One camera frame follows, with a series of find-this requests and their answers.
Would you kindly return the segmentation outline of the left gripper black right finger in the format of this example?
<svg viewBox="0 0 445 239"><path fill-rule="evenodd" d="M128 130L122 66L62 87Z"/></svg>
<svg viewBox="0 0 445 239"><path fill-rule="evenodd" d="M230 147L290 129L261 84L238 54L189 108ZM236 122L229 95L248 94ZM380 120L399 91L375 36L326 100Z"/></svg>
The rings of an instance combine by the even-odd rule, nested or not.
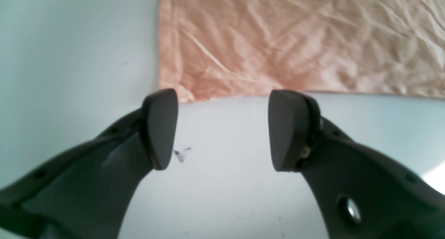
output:
<svg viewBox="0 0 445 239"><path fill-rule="evenodd" d="M272 164L301 173L331 239L443 239L444 195L413 171L353 141L315 99L273 90L268 101Z"/></svg>

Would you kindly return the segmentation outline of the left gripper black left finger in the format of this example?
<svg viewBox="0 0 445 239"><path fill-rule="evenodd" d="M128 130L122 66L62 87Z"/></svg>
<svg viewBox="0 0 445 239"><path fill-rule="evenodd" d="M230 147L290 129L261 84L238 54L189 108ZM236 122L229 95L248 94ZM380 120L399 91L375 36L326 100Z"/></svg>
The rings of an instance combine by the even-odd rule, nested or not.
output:
<svg viewBox="0 0 445 239"><path fill-rule="evenodd" d="M1 190L1 228L32 239L116 239L140 181L170 163L178 117L173 89L96 138Z"/></svg>

